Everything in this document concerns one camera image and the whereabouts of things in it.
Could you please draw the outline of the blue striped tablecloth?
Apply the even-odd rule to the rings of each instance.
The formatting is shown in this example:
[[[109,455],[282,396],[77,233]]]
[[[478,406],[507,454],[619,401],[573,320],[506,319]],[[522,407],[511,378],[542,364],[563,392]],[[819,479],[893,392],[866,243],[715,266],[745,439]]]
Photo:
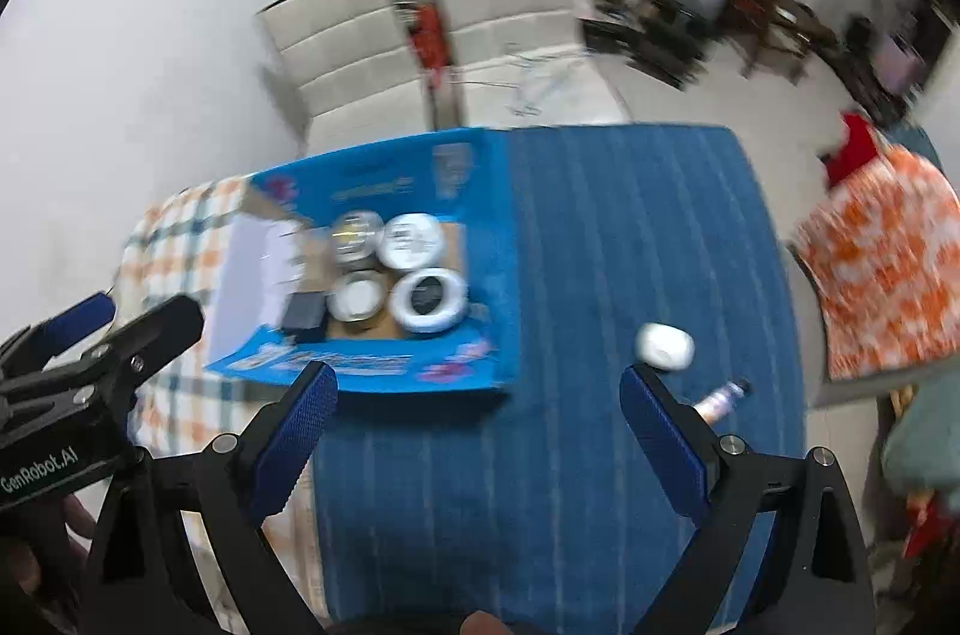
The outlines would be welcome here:
[[[752,394],[726,429],[804,449],[779,242],[719,127],[519,130],[519,372],[498,393],[348,395],[316,453],[332,619],[485,609],[553,633],[625,633],[677,564],[675,515],[619,404],[635,338],[690,333],[674,383]]]

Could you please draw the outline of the white jar with printed lid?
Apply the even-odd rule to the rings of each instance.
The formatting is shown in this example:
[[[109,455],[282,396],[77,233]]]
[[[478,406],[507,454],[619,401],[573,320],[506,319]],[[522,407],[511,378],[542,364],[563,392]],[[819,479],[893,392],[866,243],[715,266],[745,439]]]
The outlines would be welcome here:
[[[396,273],[431,268],[446,252],[446,234],[438,218],[427,213],[395,216],[384,224],[377,258]]]

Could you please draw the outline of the orange floral cushion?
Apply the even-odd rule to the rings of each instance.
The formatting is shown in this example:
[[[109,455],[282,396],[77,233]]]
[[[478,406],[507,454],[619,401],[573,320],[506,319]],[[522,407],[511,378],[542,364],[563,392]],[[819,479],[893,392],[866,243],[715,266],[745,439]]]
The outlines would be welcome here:
[[[958,197],[928,159],[885,149],[800,221],[791,245],[817,293],[828,377],[958,353]]]

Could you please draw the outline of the brown wooden chair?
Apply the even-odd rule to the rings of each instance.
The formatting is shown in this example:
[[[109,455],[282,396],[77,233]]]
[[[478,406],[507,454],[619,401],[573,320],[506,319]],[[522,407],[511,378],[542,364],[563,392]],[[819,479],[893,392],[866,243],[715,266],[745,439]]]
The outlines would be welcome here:
[[[776,52],[791,59],[788,80],[797,85],[811,53],[836,42],[836,34],[815,11],[797,0],[731,0],[727,18],[743,50],[745,78],[765,55]]]

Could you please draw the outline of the right white padded chair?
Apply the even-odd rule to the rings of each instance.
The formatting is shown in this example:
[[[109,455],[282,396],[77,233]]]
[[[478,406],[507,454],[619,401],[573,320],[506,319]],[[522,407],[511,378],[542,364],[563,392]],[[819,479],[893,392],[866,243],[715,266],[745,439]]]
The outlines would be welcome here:
[[[628,115],[590,57],[584,42],[579,8],[583,0],[434,0],[451,59],[460,120],[467,127],[526,128],[570,125],[620,125]],[[509,83],[516,71],[506,60],[506,46],[521,50],[560,50],[589,53],[579,73],[583,112],[573,124],[542,119],[513,119],[506,112]]]

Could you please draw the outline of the red cloth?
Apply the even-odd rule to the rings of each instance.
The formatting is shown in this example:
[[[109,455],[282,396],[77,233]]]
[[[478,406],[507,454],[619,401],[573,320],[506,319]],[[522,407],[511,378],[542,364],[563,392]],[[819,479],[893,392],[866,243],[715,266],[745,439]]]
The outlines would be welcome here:
[[[864,165],[869,164],[878,154],[877,133],[871,120],[866,119],[857,110],[844,110],[841,114],[844,138],[838,146],[828,148],[818,154],[818,160],[825,169],[825,185],[828,192],[841,185]]]

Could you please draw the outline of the black weight bench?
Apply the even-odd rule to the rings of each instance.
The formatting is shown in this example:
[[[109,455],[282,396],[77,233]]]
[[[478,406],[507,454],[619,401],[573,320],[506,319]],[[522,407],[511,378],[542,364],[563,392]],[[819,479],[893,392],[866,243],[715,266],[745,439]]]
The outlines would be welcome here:
[[[636,26],[584,20],[590,50],[620,50],[633,67],[682,89],[692,83],[704,60],[706,42],[718,36],[719,21],[731,0],[647,0],[649,11]]]

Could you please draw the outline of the blue milk carton box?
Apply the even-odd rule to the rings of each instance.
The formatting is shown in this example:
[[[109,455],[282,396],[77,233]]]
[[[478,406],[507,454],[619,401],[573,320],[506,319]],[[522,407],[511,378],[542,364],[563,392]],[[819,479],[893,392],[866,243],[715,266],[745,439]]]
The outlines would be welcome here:
[[[519,320],[505,133],[432,131],[251,176],[205,365],[288,385],[317,359],[348,393],[488,392],[516,378]]]

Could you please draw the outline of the plaid orange blue cloth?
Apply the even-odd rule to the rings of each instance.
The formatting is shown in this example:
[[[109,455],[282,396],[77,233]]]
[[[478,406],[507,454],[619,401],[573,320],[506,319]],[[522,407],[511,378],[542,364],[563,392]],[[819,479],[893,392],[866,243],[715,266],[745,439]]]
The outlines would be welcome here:
[[[165,332],[194,332],[195,344],[140,387],[132,440],[153,456],[198,452],[223,432],[242,431],[278,387],[205,369],[213,294],[239,213],[278,218],[281,209],[245,177],[202,183],[146,211],[122,257],[114,286],[117,320],[156,315]]]

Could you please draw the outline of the white jar with black lid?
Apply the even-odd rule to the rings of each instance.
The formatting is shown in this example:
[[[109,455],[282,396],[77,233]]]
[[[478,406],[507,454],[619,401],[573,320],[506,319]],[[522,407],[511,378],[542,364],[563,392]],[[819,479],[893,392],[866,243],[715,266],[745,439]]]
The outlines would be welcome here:
[[[454,270],[439,266],[413,271],[392,288],[387,309],[409,335],[441,335],[467,315],[467,281]]]

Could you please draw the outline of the small purple tube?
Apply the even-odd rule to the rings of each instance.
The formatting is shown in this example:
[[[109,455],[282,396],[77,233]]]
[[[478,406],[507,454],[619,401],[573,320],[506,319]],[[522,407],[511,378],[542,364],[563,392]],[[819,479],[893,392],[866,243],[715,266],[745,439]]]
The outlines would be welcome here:
[[[693,410],[708,424],[713,426],[724,417],[730,416],[745,398],[752,394],[752,383],[745,378],[729,380],[716,388],[700,401],[693,404]]]

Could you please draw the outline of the small white round case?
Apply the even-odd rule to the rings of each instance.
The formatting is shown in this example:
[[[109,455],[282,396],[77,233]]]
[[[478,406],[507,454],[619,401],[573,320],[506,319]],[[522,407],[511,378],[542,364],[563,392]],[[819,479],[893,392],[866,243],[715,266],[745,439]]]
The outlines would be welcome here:
[[[635,356],[658,372],[681,372],[692,364],[695,341],[677,326],[645,323],[636,333]]]

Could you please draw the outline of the white padded chair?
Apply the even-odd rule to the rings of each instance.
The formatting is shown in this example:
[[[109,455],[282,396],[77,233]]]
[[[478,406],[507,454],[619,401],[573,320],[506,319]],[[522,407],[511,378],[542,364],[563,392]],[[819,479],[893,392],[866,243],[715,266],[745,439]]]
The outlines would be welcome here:
[[[309,156],[433,128],[394,0],[278,0],[259,18],[306,114]]]
[[[583,0],[434,0],[451,59],[460,120],[467,127],[526,128],[570,125],[620,125],[628,115],[590,57],[584,42],[579,8]],[[506,46],[521,50],[560,50],[589,53],[579,73],[583,112],[573,124],[542,119],[513,119],[506,112],[509,83],[516,71],[506,60]]]

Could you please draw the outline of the pink box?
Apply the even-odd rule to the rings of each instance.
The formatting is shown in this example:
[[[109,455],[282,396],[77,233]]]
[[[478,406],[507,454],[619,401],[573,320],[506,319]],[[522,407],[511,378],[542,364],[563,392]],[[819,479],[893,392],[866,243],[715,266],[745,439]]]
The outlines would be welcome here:
[[[924,62],[908,42],[885,34],[872,55],[872,69],[878,84],[892,96],[908,91],[923,71]]]

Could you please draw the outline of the left white padded chair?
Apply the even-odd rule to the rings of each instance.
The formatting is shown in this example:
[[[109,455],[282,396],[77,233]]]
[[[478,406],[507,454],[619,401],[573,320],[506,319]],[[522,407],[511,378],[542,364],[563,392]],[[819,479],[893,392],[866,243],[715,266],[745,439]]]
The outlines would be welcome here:
[[[309,156],[433,128],[394,0],[278,0],[259,18],[306,114]]]

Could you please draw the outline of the silver tin with gold lid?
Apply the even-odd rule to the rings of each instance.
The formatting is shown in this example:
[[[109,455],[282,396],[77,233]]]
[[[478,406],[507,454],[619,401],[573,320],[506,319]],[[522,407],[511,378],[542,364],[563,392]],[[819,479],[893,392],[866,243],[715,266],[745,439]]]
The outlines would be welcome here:
[[[331,227],[332,255],[342,270],[364,270],[377,258],[384,221],[369,209],[340,216]]]

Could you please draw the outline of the light blue garment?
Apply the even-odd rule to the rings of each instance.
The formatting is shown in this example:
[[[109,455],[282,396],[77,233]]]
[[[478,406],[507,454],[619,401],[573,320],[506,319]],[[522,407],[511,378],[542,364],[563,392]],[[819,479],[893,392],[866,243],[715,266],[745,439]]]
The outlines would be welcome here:
[[[958,375],[926,381],[895,422],[882,473],[898,495],[932,492],[958,515]]]

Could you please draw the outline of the black square box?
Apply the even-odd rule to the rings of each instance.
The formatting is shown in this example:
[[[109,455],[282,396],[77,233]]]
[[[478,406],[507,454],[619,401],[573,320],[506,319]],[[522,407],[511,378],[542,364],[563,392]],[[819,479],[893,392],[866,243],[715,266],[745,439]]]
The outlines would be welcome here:
[[[304,291],[291,294],[286,302],[280,321],[280,332],[296,339],[319,341],[325,336],[327,323],[327,294],[322,291]]]

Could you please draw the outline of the small gold rimmed tin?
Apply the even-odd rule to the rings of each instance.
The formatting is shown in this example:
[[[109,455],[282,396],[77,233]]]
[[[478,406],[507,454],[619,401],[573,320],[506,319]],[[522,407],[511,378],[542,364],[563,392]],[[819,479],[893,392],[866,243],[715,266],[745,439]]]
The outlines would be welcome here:
[[[329,293],[329,309],[347,326],[371,326],[387,299],[387,282],[374,270],[350,271],[340,276]]]

